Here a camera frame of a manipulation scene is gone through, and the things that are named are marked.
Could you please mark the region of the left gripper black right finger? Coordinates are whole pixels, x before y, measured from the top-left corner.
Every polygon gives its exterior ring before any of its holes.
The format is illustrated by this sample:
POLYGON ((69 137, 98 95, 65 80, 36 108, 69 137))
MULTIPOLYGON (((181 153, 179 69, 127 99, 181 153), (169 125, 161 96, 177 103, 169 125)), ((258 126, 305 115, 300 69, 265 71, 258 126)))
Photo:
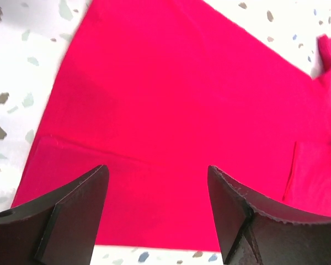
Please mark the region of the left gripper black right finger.
POLYGON ((270 199, 215 166, 207 173, 223 264, 331 264, 331 218, 270 199))

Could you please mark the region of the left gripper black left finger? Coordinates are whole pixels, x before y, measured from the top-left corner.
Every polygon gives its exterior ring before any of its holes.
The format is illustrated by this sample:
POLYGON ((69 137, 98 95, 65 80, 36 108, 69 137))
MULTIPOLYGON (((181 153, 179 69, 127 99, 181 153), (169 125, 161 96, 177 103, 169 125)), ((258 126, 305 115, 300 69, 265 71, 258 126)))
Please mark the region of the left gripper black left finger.
POLYGON ((108 190, 97 166, 74 181, 0 212, 0 265, 90 264, 108 190))

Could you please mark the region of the red t shirt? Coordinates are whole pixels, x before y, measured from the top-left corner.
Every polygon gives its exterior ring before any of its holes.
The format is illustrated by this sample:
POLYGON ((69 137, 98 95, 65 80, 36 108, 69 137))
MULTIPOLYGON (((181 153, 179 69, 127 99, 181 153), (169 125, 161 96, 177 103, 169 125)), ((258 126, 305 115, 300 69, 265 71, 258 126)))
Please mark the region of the red t shirt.
POLYGON ((93 1, 13 205, 106 165, 97 244, 218 251, 214 165, 331 216, 331 38, 318 48, 313 79, 203 1, 93 1))

